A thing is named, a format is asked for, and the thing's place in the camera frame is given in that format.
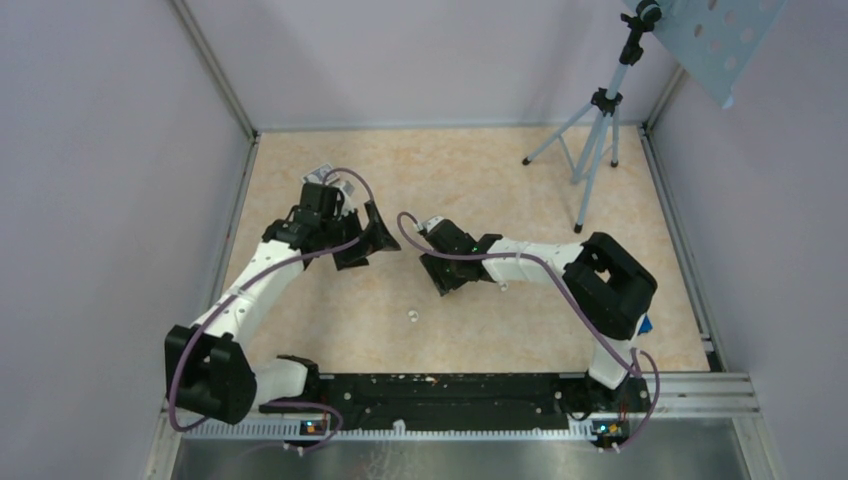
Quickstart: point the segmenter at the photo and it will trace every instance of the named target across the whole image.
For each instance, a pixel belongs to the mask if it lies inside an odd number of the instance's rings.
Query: gray panel
[[[789,478],[843,478],[810,415],[848,395],[848,5],[789,2],[722,111],[689,81],[655,130],[729,368]]]
[[[246,141],[167,2],[0,10],[0,477],[136,478]]]
[[[262,129],[562,122],[606,86],[620,2],[187,2]],[[623,88],[647,118],[674,62],[650,35]]]
[[[302,459],[274,447],[249,452],[262,444],[184,440],[172,478],[747,478],[729,420],[655,420],[619,455],[581,451],[587,442],[554,441],[335,442]]]

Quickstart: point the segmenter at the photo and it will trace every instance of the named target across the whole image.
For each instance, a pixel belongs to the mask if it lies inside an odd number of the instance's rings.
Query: metal plate with holes
[[[635,10],[640,0],[624,0]],[[786,0],[657,0],[653,35],[722,108]]]

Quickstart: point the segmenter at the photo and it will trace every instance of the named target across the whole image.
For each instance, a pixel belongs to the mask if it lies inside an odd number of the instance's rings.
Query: tripod leg
[[[586,170],[586,162],[589,161],[589,155],[592,153],[592,149],[595,147],[595,144],[600,142],[600,148],[604,148],[603,137],[598,135],[598,130],[600,129],[604,118],[606,117],[604,117],[603,113],[598,113],[598,116],[595,117],[595,121],[592,123],[592,130],[586,138],[586,144],[583,145],[583,151],[580,152],[580,160],[577,162],[577,168],[575,168],[574,172],[571,174],[572,185],[577,185],[581,180],[583,180],[583,171]]]
[[[599,138],[606,137],[611,120],[611,117],[603,116],[601,119],[601,126],[598,129]],[[589,178],[586,180],[586,190],[583,192],[583,203],[580,205],[580,215],[577,217],[577,224],[574,225],[574,233],[580,233],[583,230],[583,221],[586,219],[586,209],[589,207],[589,195],[592,194],[592,185],[595,183],[595,173],[598,172],[598,165],[601,163],[603,153],[604,143],[602,140],[598,140],[595,142],[595,158],[592,161],[592,169],[589,172]]]
[[[618,126],[621,123],[619,120],[619,109],[615,109],[612,117],[612,168],[618,166]]]
[[[562,126],[559,127],[559,130],[557,130],[556,132],[554,132],[553,135],[548,137],[548,139],[545,140],[544,143],[542,143],[542,145],[539,146],[539,148],[537,148],[530,155],[527,155],[526,157],[524,157],[524,160],[521,161],[521,164],[522,165],[530,165],[530,162],[532,162],[536,157],[539,156],[540,153],[544,152],[546,148],[548,148],[552,143],[554,143],[556,141],[557,137],[559,137],[560,135],[565,133],[566,130],[571,128],[572,125],[574,125],[575,123],[577,123],[578,120],[583,118],[583,115],[586,115],[586,113],[589,111],[590,108],[592,108],[592,104],[587,103],[586,106],[581,108],[577,113],[575,113],[571,118],[569,118],[567,122],[562,124]]]

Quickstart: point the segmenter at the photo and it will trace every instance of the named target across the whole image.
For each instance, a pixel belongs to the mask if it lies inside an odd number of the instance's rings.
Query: cable
[[[336,428],[334,428],[330,432],[329,435],[327,435],[326,437],[321,439],[321,441],[319,441],[315,445],[310,445],[308,447],[297,447],[297,446],[288,444],[286,442],[263,442],[263,443],[260,443],[259,445],[254,445],[254,446],[248,448],[247,450],[239,453],[235,457],[231,458],[226,464],[224,464],[221,467],[219,467],[218,469],[216,469],[216,471],[209,477],[210,480],[219,478],[219,476],[223,472],[224,468],[228,464],[235,463],[241,458],[252,455],[253,453],[256,453],[260,450],[265,450],[266,448],[282,448],[284,450],[294,450],[294,451],[298,452],[298,454],[301,455],[301,456],[305,455],[309,452],[313,452],[315,450],[318,450],[319,448],[323,448],[327,445],[327,443],[330,441],[330,439],[335,437],[341,431],[342,427],[344,426],[344,418],[342,417],[342,414],[338,410],[336,410],[335,408],[333,408],[329,405],[324,405],[324,404],[321,404],[321,403],[313,403],[313,402],[287,402],[287,401],[273,401],[273,402],[268,402],[265,405],[269,406],[269,407],[281,407],[281,408],[315,408],[315,409],[323,411],[325,414],[330,413],[331,415],[335,416],[336,419],[337,419]]]
[[[645,425],[648,423],[648,420],[651,419],[651,416],[654,414],[654,410],[657,408],[657,404],[660,401],[660,370],[657,367],[657,362],[654,361],[654,357],[652,357],[648,352],[644,350],[640,350],[638,348],[633,349],[635,352],[638,352],[640,355],[648,359],[648,362],[651,364],[651,369],[653,370],[651,373],[654,374],[654,382],[656,385],[654,386],[654,398],[651,399],[651,404],[648,406],[648,411],[645,412],[645,418],[639,422],[639,426],[636,427],[636,430],[630,434],[630,437],[624,441],[621,445],[617,445],[615,448],[608,448],[606,450],[601,450],[605,453],[620,453],[624,450],[624,447],[629,447],[633,441],[639,438],[642,435],[642,431],[645,429]]]
[[[403,228],[403,223],[401,222],[401,219],[403,219],[403,217],[409,218],[416,225],[418,225],[418,220],[411,213],[400,212],[397,216],[397,224],[398,229],[400,230],[400,234],[403,235],[403,238],[405,238],[406,241],[409,242],[413,247],[417,248],[418,250],[421,250],[427,255],[431,255],[437,258],[443,258],[445,260],[457,261],[489,260],[492,258],[516,258],[515,253],[480,253],[475,255],[453,255],[449,253],[437,252],[416,242],[414,239],[412,239],[412,237],[409,236],[408,233],[406,233],[406,230],[404,230]],[[618,364],[621,365],[621,367],[624,368],[624,370],[629,372],[631,375],[636,378],[642,377],[642,372],[634,368],[632,365],[628,364],[627,361],[624,360],[624,358],[622,358],[621,355],[619,355],[618,352],[615,351],[615,349],[612,347],[612,345],[610,345],[610,343],[601,334],[601,332],[599,332],[598,329],[595,328],[594,325],[592,325],[592,322],[586,317],[586,314],[583,313],[583,310],[580,309],[580,306],[577,305],[577,301],[574,300],[574,297],[571,296],[571,293],[568,291],[568,287],[565,286],[565,284],[562,282],[562,279],[557,276],[556,272],[554,272],[553,268],[551,268],[551,266],[548,265],[547,262],[545,262],[540,257],[529,253],[521,253],[520,258],[532,260],[533,262],[538,263],[542,268],[544,268],[545,272],[548,274],[548,276],[551,277],[551,280],[553,280],[554,285],[560,291],[562,296],[565,297],[565,300],[568,302],[569,305],[571,305],[571,308],[574,309],[574,312],[577,313],[577,317],[580,318],[580,321],[583,322],[583,325],[585,325],[586,328],[588,328],[589,331],[592,332],[592,336],[594,336],[598,340],[598,343],[600,343],[601,346],[604,347],[604,350],[606,350],[607,353],[609,353],[610,356],[612,356],[612,358],[615,359],[615,361],[618,362]]]
[[[352,176],[353,178],[359,180],[359,183],[361,183],[362,186],[365,188],[365,191],[368,192],[368,201],[370,201],[371,203],[374,203],[374,192],[371,190],[371,186],[368,185],[368,182],[366,182],[364,178],[362,178],[362,175],[354,172],[353,170],[351,170],[347,167],[337,167],[337,168],[334,168],[334,169],[330,170],[329,172],[325,173],[324,178],[321,179],[321,183],[326,184],[327,180],[330,178],[330,175],[332,175],[336,172],[347,173],[348,175]]]
[[[342,414],[338,410],[336,410],[335,408],[333,408],[329,405],[324,405],[323,403],[287,402],[287,401],[279,400],[279,401],[268,402],[268,403],[265,404],[265,406],[279,407],[279,408],[316,408],[318,410],[321,410],[322,412],[330,413],[331,415],[334,415],[336,417],[336,419],[338,420],[336,422],[336,428],[334,428],[333,431],[331,431],[330,434],[327,435],[326,437],[324,437],[320,442],[316,443],[315,445],[310,445],[310,446],[304,448],[303,453],[309,453],[309,452],[312,452],[312,451],[318,450],[319,448],[324,447],[325,445],[327,445],[327,442],[329,442],[333,437],[335,437],[342,430],[342,427],[344,426],[344,418],[342,418]]]
[[[369,201],[371,201],[371,202],[374,201],[374,191],[371,190],[371,186],[368,185],[368,182],[366,182],[365,179],[362,178],[361,175],[359,175],[358,173],[356,173],[355,171],[353,171],[349,168],[338,167],[338,168],[334,168],[333,170],[330,170],[324,176],[324,180],[326,180],[327,177],[329,177],[329,175],[332,174],[333,172],[344,172],[344,173],[352,175],[354,178],[359,180],[359,182],[365,188],[365,191],[368,192]],[[351,241],[349,241],[345,244],[339,245],[337,247],[327,248],[327,249],[320,250],[320,251],[317,251],[317,252],[306,253],[306,254],[303,254],[303,255],[299,255],[297,257],[287,258],[283,261],[277,262],[274,265],[269,266],[265,270],[262,270],[261,272],[257,273],[256,275],[251,277],[248,281],[244,282],[244,284],[241,286],[241,290],[249,289],[250,287],[255,285],[257,282],[262,280],[263,278],[267,277],[271,273],[273,273],[273,272],[275,272],[275,271],[277,271],[277,270],[279,270],[283,267],[287,267],[287,266],[289,266],[293,263],[301,262],[301,261],[304,261],[304,260],[311,260],[313,258],[318,258],[318,257],[321,257],[323,255],[331,255],[331,254],[341,252],[343,250],[347,250],[348,248],[359,243],[359,240],[360,240],[360,237],[357,237],[357,238],[354,238],[353,240],[351,240]],[[224,310],[226,310],[227,307],[229,307],[230,304],[232,304],[236,300],[236,298],[238,298],[236,295],[229,295],[227,298],[225,298],[215,308],[215,310],[212,311],[212,313],[209,314],[209,316],[206,318],[206,320],[204,320],[203,323],[200,324],[200,327],[197,330],[195,330],[194,334],[191,336],[191,338],[189,338],[188,343],[186,343],[186,346],[183,349],[182,354],[180,355],[180,359],[177,361],[177,367],[176,367],[176,369],[174,369],[174,378],[171,380],[171,385],[170,385],[171,388],[170,388],[170,391],[168,392],[168,422],[171,424],[171,428],[173,428],[177,432],[187,432],[187,431],[201,425],[203,422],[205,422],[206,420],[209,419],[209,417],[203,417],[200,420],[198,420],[198,421],[196,421],[196,422],[194,422],[190,425],[185,425],[185,426],[180,425],[179,422],[177,421],[177,407],[176,407],[177,391],[179,390],[180,381],[182,380],[183,371],[185,370],[186,363],[188,363],[188,357],[191,354],[191,352],[194,350],[194,347],[197,346],[197,342],[200,341],[201,335],[203,335],[203,332],[205,332],[206,329],[209,328],[209,325],[211,325],[212,322],[215,321],[215,319],[217,319],[218,316],[221,315],[221,313]]]

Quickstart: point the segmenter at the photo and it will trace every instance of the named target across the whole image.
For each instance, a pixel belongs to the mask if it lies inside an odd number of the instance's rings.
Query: beige speckled floor
[[[707,362],[671,240],[635,128],[621,135],[621,165],[599,170],[581,235],[572,232],[582,185],[556,145],[533,165],[519,160],[550,128],[385,130],[264,134],[227,272],[229,285],[265,227],[299,198],[301,175],[322,163],[351,167],[371,183],[402,252],[337,273],[319,259],[283,294],[248,349],[251,362],[277,354],[310,358],[324,372],[583,371],[590,335],[554,288],[468,284],[439,297],[397,233],[395,215],[443,215],[475,237],[566,243],[602,230],[659,283],[639,344],[662,370],[706,370]],[[588,129],[568,136],[579,153]],[[361,189],[354,199],[362,201]],[[410,322],[407,312],[420,318]]]

